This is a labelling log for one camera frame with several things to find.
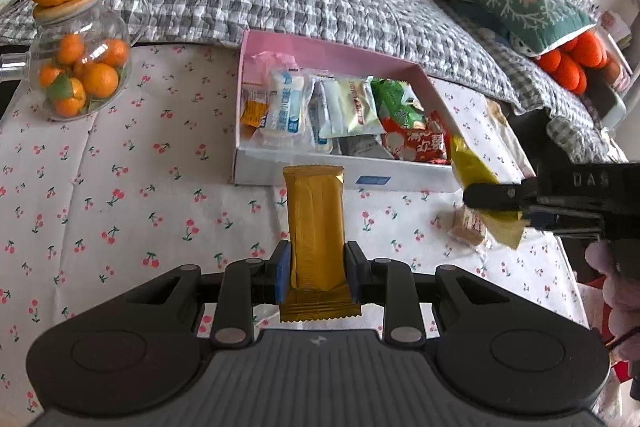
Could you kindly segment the gold brown wafer bar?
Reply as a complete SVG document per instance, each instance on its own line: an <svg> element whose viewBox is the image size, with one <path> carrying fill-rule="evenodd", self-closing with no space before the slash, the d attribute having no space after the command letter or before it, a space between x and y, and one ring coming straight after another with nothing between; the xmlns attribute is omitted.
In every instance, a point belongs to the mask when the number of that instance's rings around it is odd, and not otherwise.
<svg viewBox="0 0 640 427"><path fill-rule="evenodd" d="M280 304L283 322L358 317L344 268L344 169L301 165L283 169L292 246L290 289Z"/></svg>

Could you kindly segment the green embroidered pillow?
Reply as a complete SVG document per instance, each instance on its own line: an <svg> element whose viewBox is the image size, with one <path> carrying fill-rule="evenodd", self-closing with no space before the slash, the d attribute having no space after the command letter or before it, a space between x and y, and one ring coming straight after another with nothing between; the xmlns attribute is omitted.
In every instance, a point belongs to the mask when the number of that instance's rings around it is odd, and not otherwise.
<svg viewBox="0 0 640 427"><path fill-rule="evenodd" d="M457 0L494 16L521 41L531 56L539 56L583 34L596 22L567 0Z"/></svg>

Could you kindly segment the pale green white snack packet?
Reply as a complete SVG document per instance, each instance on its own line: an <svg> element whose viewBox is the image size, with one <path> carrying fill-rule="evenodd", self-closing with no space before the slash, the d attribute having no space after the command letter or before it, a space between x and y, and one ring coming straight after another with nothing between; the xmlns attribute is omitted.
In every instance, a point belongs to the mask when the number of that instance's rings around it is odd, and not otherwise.
<svg viewBox="0 0 640 427"><path fill-rule="evenodd" d="M321 135L338 139L349 136L383 134L384 128L366 78L329 78L319 81L320 93L326 99L329 124Z"/></svg>

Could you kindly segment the cherry print tablecloth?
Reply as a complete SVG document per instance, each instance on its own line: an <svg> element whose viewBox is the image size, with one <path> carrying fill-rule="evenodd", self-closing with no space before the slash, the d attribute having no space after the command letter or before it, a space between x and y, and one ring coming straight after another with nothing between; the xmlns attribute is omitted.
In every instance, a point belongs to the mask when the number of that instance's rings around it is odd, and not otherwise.
<svg viewBox="0 0 640 427"><path fill-rule="evenodd" d="M288 239L284 187L234 186L238 52L206 46L134 49L124 93L86 118L49 122L38 92L1 121L1 426L41 407L26 353L46 329L172 268L203 272L271 254ZM501 182L524 159L504 147L487 98L433 79L438 94ZM587 325L564 248L525 232L517 251L479 254L448 230L461 193L345 191L346 239L369 258L433 272L451 262Z"/></svg>

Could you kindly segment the yellow cracker packet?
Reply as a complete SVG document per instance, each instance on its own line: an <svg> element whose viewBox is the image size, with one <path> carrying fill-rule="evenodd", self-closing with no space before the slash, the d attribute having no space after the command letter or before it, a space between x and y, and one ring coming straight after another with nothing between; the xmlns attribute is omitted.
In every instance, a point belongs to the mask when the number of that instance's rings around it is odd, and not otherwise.
<svg viewBox="0 0 640 427"><path fill-rule="evenodd" d="M464 190L464 205L480 214L488 232L499 244L518 248L526 222L523 211L509 196L516 195L515 188L500 184L460 135L450 139L450 157L454 173Z"/></svg>

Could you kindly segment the white blue milk bread packet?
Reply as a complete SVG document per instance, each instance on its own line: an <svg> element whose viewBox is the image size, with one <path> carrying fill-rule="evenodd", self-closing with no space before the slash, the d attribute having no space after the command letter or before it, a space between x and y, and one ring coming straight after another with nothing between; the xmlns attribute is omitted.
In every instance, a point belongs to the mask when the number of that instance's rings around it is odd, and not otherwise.
<svg viewBox="0 0 640 427"><path fill-rule="evenodd" d="M308 104L314 82L303 69L267 72L267 112L258 128L267 139L302 139L308 128Z"/></svg>

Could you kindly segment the white pink cardboard box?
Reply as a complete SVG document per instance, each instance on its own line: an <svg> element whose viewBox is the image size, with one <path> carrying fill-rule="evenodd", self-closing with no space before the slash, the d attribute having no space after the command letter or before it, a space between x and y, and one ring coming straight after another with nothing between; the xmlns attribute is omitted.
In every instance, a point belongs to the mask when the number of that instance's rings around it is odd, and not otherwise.
<svg viewBox="0 0 640 427"><path fill-rule="evenodd" d="M241 44L232 180L276 186L290 166L338 166L352 188L454 193L457 129L436 83L400 58L249 30Z"/></svg>

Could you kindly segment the orange snack packet in box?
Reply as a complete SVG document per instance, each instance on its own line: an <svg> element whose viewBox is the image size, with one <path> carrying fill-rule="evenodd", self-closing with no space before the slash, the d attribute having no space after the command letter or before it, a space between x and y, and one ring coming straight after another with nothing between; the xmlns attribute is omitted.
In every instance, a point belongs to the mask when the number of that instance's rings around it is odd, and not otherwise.
<svg viewBox="0 0 640 427"><path fill-rule="evenodd" d="M269 109L268 92L254 86L244 87L241 91L243 102L240 123L258 129L265 124Z"/></svg>

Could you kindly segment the grey checkered blanket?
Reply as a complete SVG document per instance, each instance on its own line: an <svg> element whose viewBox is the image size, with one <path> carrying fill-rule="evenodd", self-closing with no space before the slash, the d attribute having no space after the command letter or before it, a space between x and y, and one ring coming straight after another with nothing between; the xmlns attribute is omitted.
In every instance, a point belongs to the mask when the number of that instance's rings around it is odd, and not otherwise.
<svg viewBox="0 0 640 427"><path fill-rule="evenodd" d="M529 58L490 38L442 0L114 0L133 23L149 17L146 42L238 46L249 29L323 39L390 54L508 103L541 110L550 139L576 162L623 152L582 96L561 88Z"/></svg>

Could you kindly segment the glass jar with tangerines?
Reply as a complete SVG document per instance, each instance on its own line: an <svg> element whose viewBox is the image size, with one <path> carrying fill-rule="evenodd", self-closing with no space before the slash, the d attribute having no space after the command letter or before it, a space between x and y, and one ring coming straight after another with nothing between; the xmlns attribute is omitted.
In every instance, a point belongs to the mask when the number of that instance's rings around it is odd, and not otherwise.
<svg viewBox="0 0 640 427"><path fill-rule="evenodd" d="M72 0L32 10L36 36L22 53L1 55L1 79L27 83L53 120L76 120L99 110L126 87L131 47L143 35L150 7L142 4L135 34L106 0Z"/></svg>

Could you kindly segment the red candy packet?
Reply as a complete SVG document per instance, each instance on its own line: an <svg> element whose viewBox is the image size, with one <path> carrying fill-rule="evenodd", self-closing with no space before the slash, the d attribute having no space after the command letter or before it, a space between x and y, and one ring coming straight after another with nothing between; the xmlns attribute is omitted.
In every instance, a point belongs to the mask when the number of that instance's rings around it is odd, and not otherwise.
<svg viewBox="0 0 640 427"><path fill-rule="evenodd" d="M449 134L437 112L426 116L423 128L403 128L392 118L384 118L382 145L393 158L421 164L449 165Z"/></svg>

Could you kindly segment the small brown biscuit packet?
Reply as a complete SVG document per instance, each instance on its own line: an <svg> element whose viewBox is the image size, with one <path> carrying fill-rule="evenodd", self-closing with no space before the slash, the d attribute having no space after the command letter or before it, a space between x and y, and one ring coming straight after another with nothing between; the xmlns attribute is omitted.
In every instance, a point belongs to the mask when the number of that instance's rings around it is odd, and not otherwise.
<svg viewBox="0 0 640 427"><path fill-rule="evenodd" d="M454 210L448 235L471 248L485 246L488 239L487 228L482 216L465 205Z"/></svg>

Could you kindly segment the pink snack packet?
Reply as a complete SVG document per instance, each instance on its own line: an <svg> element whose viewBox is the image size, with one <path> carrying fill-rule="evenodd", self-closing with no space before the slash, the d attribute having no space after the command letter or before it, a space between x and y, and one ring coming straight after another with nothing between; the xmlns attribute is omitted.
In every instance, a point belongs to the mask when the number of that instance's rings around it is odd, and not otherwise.
<svg viewBox="0 0 640 427"><path fill-rule="evenodd" d="M270 72L276 70L299 70L295 57L291 54L262 51L250 57L257 68L259 78L265 81Z"/></svg>

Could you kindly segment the orange carrot plush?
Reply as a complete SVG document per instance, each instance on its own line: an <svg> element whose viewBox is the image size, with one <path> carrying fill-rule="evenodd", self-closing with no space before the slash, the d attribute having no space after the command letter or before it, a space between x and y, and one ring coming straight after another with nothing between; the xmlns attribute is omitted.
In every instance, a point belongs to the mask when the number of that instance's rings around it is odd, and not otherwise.
<svg viewBox="0 0 640 427"><path fill-rule="evenodd" d="M551 50L534 62L562 88L574 95L583 95L588 87L588 72L595 72L610 86L622 75L623 69L605 49L593 30L587 30Z"/></svg>

